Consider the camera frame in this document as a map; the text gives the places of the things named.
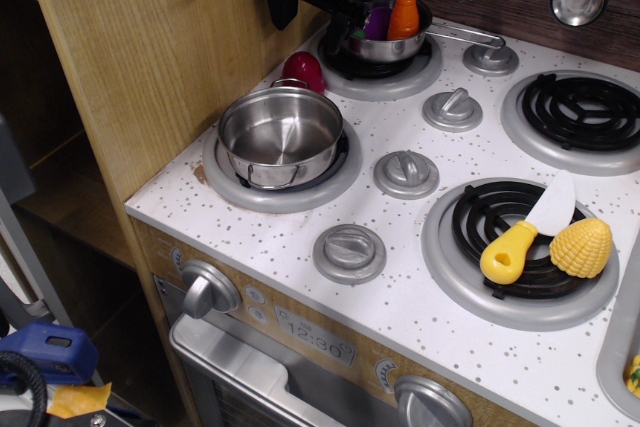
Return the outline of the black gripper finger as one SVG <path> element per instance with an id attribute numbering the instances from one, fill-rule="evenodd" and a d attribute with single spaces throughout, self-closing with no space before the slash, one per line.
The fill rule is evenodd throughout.
<path id="1" fill-rule="evenodd" d="M 324 38 L 327 54 L 337 54 L 351 32 L 355 28 L 364 26 L 372 5 L 373 0 L 330 0 L 327 2 L 324 10 L 331 17 Z"/>
<path id="2" fill-rule="evenodd" d="M 270 17 L 278 30 L 284 30 L 298 14 L 298 0 L 267 0 Z"/>

